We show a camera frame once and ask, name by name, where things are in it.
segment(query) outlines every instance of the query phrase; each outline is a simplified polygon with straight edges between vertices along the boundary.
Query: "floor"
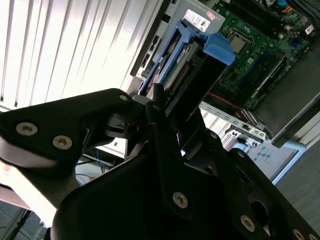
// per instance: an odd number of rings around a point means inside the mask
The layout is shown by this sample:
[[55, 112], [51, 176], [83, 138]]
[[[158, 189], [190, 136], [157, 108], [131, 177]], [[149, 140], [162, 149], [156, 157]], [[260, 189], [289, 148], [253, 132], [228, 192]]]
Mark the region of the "floor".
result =
[[320, 235], [320, 141], [276, 185]]
[[[2, 237], [6, 227], [10, 223], [12, 217], [19, 210], [18, 207], [8, 204], [6, 202], [0, 201], [0, 237]], [[26, 220], [23, 229], [19, 232], [14, 240], [30, 240], [32, 239], [34, 233], [38, 229], [40, 223], [40, 218], [34, 213]], [[43, 229], [37, 238], [37, 240], [43, 239], [46, 230]]]

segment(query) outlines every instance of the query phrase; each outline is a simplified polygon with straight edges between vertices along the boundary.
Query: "green circuit board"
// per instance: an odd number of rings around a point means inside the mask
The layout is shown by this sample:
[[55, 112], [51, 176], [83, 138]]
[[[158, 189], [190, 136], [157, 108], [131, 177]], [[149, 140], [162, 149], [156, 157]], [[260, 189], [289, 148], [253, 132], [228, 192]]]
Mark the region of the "green circuit board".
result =
[[[295, 11], [283, 16], [284, 22], [290, 23], [291, 28], [282, 33], [281, 39], [273, 39], [248, 24], [222, 5], [217, 5], [216, 11], [225, 17], [220, 34], [230, 40], [234, 47], [236, 58], [229, 66], [214, 88], [214, 93], [239, 107], [254, 110], [299, 59], [301, 53], [308, 50], [310, 42], [302, 39], [299, 44], [292, 44], [292, 39], [306, 27], [303, 16]], [[257, 86], [272, 71], [277, 71], [272, 83], [268, 83], [263, 92], [256, 92]]]

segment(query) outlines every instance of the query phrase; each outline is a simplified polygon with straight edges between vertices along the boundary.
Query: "motherboard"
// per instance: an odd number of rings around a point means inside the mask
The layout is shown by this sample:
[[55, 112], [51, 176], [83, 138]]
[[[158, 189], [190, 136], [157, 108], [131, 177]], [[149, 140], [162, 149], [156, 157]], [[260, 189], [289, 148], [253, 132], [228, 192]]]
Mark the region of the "motherboard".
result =
[[262, 1], [251, 1], [247, 9], [237, 6], [242, 1], [233, 2], [221, 1], [214, 8], [225, 17], [219, 33], [229, 39], [236, 60], [211, 95], [253, 111], [299, 58], [309, 54], [312, 25], [292, 8], [277, 13]]

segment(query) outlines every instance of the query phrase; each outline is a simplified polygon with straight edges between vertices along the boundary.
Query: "black mounting arm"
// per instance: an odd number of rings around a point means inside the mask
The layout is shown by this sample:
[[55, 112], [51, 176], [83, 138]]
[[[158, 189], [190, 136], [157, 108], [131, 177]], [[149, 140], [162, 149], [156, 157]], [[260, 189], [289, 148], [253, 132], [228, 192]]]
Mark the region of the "black mounting arm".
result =
[[177, 122], [154, 89], [145, 104], [109, 89], [0, 114], [1, 161], [38, 181], [70, 178], [84, 150], [128, 139], [123, 164], [59, 204], [51, 239], [320, 240], [199, 109]]

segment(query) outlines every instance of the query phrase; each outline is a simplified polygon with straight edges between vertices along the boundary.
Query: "silver screw head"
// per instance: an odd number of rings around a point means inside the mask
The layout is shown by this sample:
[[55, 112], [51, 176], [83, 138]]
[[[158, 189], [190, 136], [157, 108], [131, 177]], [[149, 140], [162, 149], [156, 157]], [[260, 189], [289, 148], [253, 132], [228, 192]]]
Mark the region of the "silver screw head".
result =
[[242, 151], [238, 151], [238, 155], [239, 155], [240, 157], [242, 157], [242, 158], [245, 158], [245, 155], [244, 155], [244, 153], [243, 153]]
[[57, 149], [68, 150], [72, 147], [72, 140], [67, 136], [59, 135], [52, 140], [52, 144]]
[[310, 238], [310, 240], [318, 240], [313, 234], [309, 234], [309, 238]]
[[38, 127], [31, 122], [21, 122], [15, 126], [15, 130], [25, 136], [32, 136], [38, 132]]
[[214, 132], [211, 132], [211, 136], [212, 136], [213, 138], [215, 138], [215, 139], [218, 138], [217, 134], [215, 134]]
[[179, 208], [186, 209], [188, 207], [188, 199], [182, 192], [176, 191], [172, 198]]
[[298, 240], [305, 240], [305, 237], [297, 229], [293, 229], [293, 233]]
[[121, 98], [123, 101], [128, 101], [128, 98], [125, 95], [120, 95], [119, 98]]
[[254, 222], [247, 215], [242, 215], [240, 217], [242, 225], [250, 232], [254, 232], [256, 230]]

